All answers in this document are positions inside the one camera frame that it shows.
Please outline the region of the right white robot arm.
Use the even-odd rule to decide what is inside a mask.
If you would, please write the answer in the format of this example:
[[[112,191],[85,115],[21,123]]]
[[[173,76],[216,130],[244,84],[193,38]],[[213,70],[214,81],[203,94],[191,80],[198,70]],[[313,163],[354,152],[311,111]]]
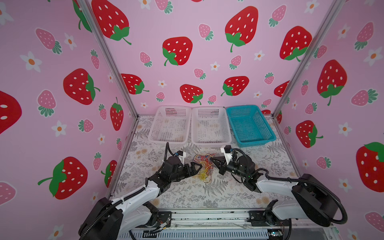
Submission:
[[[252,221],[276,226],[292,219],[309,219],[313,223],[329,227],[343,225],[348,214],[341,200],[312,175],[304,174],[298,179],[272,177],[266,169],[256,169],[248,156],[236,161],[225,157],[211,158],[213,164],[224,175],[230,173],[248,190],[256,193],[275,193],[290,197],[288,201],[272,200],[265,210]]]

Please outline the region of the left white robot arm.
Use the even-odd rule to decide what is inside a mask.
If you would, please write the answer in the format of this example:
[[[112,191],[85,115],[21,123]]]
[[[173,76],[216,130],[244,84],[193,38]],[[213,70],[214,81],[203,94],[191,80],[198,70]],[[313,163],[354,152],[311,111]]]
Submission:
[[[154,225],[158,209],[150,201],[167,191],[173,182],[197,175],[202,167],[194,162],[183,165],[179,157],[169,157],[142,187],[120,198],[100,199],[81,225],[80,239],[116,240],[138,226]]]

